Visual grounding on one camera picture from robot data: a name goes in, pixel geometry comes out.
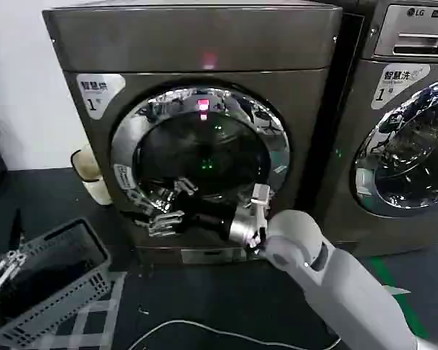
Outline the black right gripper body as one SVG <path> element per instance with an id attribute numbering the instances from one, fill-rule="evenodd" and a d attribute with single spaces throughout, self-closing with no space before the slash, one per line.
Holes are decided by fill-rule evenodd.
<path id="1" fill-rule="evenodd" d="M 183 215 L 177 230 L 184 233 L 190 228 L 202 228 L 216 233 L 222 241 L 228 241 L 234 220 L 236 202 L 212 202 L 181 192 L 174 201 L 174 208 Z"/>

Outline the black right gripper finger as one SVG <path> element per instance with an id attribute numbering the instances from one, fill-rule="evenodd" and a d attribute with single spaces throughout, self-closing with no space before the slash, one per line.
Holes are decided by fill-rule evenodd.
<path id="1" fill-rule="evenodd" d="M 151 218 L 147 226 L 149 237 L 177 235 L 177 226 L 182 223 L 184 215 L 183 211 L 174 211 Z"/>
<path id="2" fill-rule="evenodd" d="M 186 177 L 178 177 L 172 182 L 172 204 L 189 204 L 196 199 L 198 187 Z"/>

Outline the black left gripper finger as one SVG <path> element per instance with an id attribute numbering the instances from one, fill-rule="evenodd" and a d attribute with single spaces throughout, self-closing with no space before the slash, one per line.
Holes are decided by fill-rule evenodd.
<path id="1" fill-rule="evenodd" d="M 9 237 L 9 250 L 0 256 L 0 290 L 7 281 L 11 281 L 25 262 L 24 230 L 21 210 L 15 211 Z"/>

